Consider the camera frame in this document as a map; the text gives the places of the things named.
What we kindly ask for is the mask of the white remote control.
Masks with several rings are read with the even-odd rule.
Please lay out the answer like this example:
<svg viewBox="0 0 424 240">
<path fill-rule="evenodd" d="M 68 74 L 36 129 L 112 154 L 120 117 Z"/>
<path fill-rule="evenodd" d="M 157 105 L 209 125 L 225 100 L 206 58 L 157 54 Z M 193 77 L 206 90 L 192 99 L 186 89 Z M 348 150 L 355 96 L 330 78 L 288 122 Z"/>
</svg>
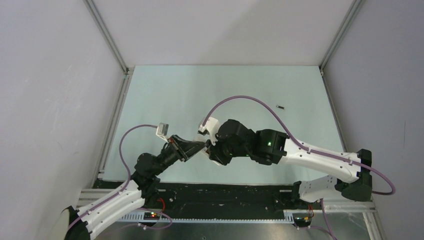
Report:
<svg viewBox="0 0 424 240">
<path fill-rule="evenodd" d="M 203 154 L 204 156 L 206 156 L 208 159 L 210 159 L 210 146 L 211 146 L 211 141 L 208 139 L 205 141 L 203 148 L 199 151 L 199 153 Z"/>
</svg>

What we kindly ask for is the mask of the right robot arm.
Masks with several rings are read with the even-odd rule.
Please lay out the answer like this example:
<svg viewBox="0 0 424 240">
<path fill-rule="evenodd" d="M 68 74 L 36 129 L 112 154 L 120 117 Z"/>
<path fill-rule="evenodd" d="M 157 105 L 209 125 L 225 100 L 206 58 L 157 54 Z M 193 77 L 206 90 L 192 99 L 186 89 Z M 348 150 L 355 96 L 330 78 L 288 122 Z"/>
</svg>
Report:
<svg viewBox="0 0 424 240">
<path fill-rule="evenodd" d="M 209 136 L 210 145 L 205 152 L 218 165 L 226 166 L 233 158 L 248 157 L 261 165 L 292 164 L 325 173 L 324 177 L 293 184 L 290 202 L 297 209 L 320 199 L 371 200 L 373 181 L 368 167 L 372 153 L 369 150 L 335 152 L 298 142 L 284 132 L 253 131 L 233 119 L 220 124 L 211 117 L 205 125 L 199 126 L 198 133 Z"/>
</svg>

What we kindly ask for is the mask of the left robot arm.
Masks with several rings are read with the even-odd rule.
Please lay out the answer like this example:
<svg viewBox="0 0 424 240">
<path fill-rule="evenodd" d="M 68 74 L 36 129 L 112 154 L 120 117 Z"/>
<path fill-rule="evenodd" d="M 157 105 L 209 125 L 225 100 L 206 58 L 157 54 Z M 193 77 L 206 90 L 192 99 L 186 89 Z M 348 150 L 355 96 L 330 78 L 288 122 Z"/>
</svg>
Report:
<svg viewBox="0 0 424 240">
<path fill-rule="evenodd" d="M 210 140 L 189 141 L 172 135 L 158 155 L 141 154 L 134 173 L 123 184 L 93 203 L 67 208 L 69 226 L 62 239 L 94 240 L 126 214 L 143 206 L 154 207 L 158 201 L 158 176 L 175 162 L 185 162 L 210 145 Z"/>
</svg>

